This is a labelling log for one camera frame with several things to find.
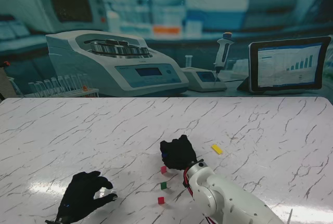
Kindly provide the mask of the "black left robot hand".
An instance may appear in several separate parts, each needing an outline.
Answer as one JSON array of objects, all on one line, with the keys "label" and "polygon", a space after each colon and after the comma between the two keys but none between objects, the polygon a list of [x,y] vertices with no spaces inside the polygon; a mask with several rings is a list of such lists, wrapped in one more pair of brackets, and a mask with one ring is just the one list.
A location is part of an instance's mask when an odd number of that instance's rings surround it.
[{"label": "black left robot hand", "polygon": [[80,221],[96,209],[118,198],[115,193],[110,193],[95,199],[95,193],[101,188],[111,190],[113,185],[107,178],[101,176],[99,171],[75,174],[58,207],[56,222],[74,223]]}]

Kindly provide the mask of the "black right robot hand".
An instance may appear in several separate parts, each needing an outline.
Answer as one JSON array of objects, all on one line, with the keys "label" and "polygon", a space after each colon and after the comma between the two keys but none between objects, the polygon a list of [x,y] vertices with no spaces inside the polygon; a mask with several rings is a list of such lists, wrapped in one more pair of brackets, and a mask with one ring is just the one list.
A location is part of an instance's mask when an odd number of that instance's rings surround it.
[{"label": "black right robot hand", "polygon": [[169,169],[185,170],[197,162],[196,153],[186,135],[171,142],[160,142],[161,158]]}]

